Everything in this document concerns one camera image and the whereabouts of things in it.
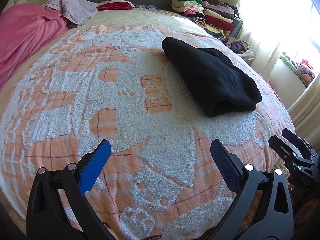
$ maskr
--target purple folded cloth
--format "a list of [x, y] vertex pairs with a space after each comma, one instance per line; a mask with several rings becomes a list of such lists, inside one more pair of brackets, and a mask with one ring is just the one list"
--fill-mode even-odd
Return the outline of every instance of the purple folded cloth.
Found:
[[220, 5], [214, 5], [211, 3], [208, 3], [207, 1], [203, 1], [202, 2], [202, 6], [206, 7], [206, 8], [211, 8], [214, 9], [216, 11], [220, 11], [220, 12], [225, 12], [225, 13], [229, 13], [229, 14], [234, 14], [235, 11], [228, 5], [226, 4], [220, 4]]

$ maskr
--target bed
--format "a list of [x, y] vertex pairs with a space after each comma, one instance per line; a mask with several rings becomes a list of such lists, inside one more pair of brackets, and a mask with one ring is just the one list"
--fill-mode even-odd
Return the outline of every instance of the bed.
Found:
[[[167, 36], [227, 55], [255, 80], [262, 95], [256, 110], [206, 117], [164, 55]], [[86, 197], [120, 240], [200, 237], [235, 197], [210, 156], [211, 141], [271, 171], [281, 162], [268, 139], [283, 128], [294, 131], [281, 101], [249, 65], [164, 10], [99, 11], [20, 66], [0, 99], [0, 187], [20, 227], [36, 171], [77, 163], [107, 139], [112, 155]]]

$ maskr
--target white sheer curtain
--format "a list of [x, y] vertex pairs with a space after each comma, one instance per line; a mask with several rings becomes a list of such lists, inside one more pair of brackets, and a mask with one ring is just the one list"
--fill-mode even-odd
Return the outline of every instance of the white sheer curtain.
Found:
[[296, 55], [308, 39], [311, 0], [238, 0], [243, 20], [238, 39], [252, 46], [252, 68], [268, 79], [279, 55]]

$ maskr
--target beige curtain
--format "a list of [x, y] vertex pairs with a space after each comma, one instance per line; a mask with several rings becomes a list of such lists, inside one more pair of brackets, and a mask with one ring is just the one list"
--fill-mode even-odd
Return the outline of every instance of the beige curtain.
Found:
[[296, 134], [320, 152], [320, 75], [288, 109]]
[[295, 55], [299, 50], [311, 4], [311, 0], [238, 0], [243, 27], [237, 38], [251, 45], [255, 56], [251, 67], [266, 80], [281, 52]]

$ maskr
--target pink blanket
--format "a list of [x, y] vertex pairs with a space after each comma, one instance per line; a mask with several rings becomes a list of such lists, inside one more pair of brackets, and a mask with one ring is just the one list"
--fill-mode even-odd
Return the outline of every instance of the pink blanket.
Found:
[[0, 15], [0, 90], [11, 74], [40, 48], [68, 29], [69, 21], [49, 7], [19, 4]]

